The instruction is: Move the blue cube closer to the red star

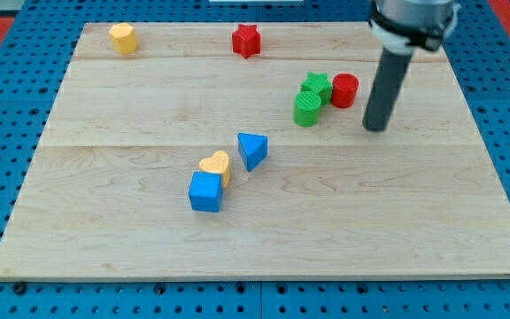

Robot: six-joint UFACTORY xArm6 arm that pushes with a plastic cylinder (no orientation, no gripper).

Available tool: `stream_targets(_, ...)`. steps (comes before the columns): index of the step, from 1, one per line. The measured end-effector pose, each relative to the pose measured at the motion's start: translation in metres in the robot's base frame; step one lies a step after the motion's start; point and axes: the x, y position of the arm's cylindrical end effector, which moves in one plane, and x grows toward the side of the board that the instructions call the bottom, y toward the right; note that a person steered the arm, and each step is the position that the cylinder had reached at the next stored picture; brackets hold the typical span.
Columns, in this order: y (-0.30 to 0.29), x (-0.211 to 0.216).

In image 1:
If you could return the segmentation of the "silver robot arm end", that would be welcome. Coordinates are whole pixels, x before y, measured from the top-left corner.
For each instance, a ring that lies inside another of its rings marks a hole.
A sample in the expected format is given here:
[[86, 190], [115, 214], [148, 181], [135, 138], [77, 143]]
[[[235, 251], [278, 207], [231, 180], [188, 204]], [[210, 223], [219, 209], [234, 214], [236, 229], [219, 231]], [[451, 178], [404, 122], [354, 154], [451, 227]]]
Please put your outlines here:
[[458, 25], [455, 0], [373, 0], [369, 25], [385, 50], [412, 56], [416, 49], [438, 51]]

